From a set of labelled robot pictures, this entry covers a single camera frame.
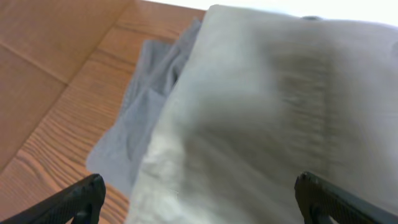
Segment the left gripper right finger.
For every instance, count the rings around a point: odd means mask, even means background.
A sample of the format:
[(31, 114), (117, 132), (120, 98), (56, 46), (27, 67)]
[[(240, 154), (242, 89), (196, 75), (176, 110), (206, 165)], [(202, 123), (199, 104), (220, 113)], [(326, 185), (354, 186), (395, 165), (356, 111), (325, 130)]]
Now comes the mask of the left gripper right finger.
[(311, 172), (295, 181), (295, 198), (305, 224), (390, 224), (397, 215), (376, 207)]

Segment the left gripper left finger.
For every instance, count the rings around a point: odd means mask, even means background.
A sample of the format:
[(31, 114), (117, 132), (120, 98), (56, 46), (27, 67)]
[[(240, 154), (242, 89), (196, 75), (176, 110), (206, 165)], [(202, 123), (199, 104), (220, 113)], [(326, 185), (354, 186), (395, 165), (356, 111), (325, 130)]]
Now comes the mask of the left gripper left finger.
[(99, 174), (91, 174), (2, 224), (98, 224), (106, 196)]

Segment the khaki beige shorts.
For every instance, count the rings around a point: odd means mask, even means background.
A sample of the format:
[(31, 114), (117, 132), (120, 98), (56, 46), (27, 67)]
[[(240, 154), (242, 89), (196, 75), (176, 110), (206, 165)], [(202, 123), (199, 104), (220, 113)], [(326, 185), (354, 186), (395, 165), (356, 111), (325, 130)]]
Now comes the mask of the khaki beige shorts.
[(127, 223), (302, 223), (310, 171), (397, 212), (397, 28), (214, 5)]

